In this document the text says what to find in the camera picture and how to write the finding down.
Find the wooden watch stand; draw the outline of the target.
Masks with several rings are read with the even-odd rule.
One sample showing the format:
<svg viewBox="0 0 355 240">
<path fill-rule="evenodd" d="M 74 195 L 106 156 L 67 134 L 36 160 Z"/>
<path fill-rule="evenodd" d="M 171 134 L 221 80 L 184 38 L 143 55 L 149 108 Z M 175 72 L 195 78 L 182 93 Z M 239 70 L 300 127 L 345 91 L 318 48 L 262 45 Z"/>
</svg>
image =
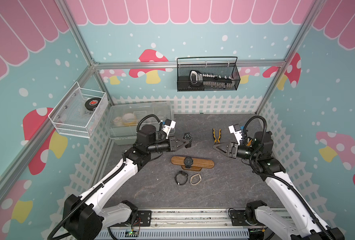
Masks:
<svg viewBox="0 0 355 240">
<path fill-rule="evenodd" d="M 200 172 L 202 169 L 213 169 L 214 161 L 207 159 L 198 159 L 192 157 L 174 156 L 170 159 L 173 165 L 181 166 L 183 170 Z"/>
</svg>

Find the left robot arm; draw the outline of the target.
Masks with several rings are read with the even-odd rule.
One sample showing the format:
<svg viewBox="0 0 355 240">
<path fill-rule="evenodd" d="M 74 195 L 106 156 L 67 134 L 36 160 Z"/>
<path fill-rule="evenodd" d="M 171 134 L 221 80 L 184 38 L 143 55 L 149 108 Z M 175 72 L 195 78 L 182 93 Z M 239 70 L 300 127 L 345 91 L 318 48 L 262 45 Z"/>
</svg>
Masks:
<svg viewBox="0 0 355 240">
<path fill-rule="evenodd" d="M 153 153 L 162 155 L 191 147 L 193 136 L 190 133 L 186 133 L 183 139 L 169 136 L 174 126 L 174 121 L 162 121 L 154 114 L 141 119 L 132 147 L 122 153 L 118 164 L 93 187 L 65 200 L 62 220 L 47 238 L 61 240 L 73 236 L 77 240 L 93 240 L 104 228 L 121 223 L 134 224 L 137 207 L 131 202 L 122 201 L 111 210 L 103 207 L 127 180 L 153 161 Z"/>
</svg>

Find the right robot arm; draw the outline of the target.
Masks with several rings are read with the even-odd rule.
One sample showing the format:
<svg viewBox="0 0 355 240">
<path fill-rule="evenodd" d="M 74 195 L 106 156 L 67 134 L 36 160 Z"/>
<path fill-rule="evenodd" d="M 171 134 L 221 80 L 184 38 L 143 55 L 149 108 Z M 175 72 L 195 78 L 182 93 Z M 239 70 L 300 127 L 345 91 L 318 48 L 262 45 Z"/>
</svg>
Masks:
<svg viewBox="0 0 355 240">
<path fill-rule="evenodd" d="M 245 218 L 248 224 L 263 224 L 282 240 L 343 240 L 339 228 L 332 228 L 307 203 L 292 183 L 286 169 L 273 157 L 272 133 L 267 121 L 256 115 L 243 128 L 231 126 L 236 142 L 220 143 L 215 140 L 213 148 L 232 159 L 242 159 L 252 172 L 274 191 L 293 223 L 275 213 L 263 201 L 247 203 Z"/>
</svg>

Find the chunky black sport watch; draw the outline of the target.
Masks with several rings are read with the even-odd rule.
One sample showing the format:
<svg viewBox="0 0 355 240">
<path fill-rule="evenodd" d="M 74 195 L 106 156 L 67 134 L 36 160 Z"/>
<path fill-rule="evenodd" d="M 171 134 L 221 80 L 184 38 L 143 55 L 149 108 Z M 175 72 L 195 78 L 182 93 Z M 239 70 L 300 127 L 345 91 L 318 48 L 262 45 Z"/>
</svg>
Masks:
<svg viewBox="0 0 355 240">
<path fill-rule="evenodd" d="M 191 157 L 186 157 L 184 159 L 184 165 L 185 165 L 186 169 L 191 169 L 192 166 L 193 166 L 193 163 L 194 163 L 194 161 L 193 161 L 193 159 Z"/>
</svg>

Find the black band watch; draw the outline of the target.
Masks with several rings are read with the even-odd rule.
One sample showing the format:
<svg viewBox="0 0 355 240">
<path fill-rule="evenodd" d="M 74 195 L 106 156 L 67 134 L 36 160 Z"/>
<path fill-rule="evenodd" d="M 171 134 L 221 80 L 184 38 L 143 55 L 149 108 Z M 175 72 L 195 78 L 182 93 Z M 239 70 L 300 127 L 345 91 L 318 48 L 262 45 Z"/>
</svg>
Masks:
<svg viewBox="0 0 355 240">
<path fill-rule="evenodd" d="M 184 139 L 188 140 L 189 142 L 192 142 L 193 136 L 191 133 L 185 133 L 184 134 Z"/>
</svg>

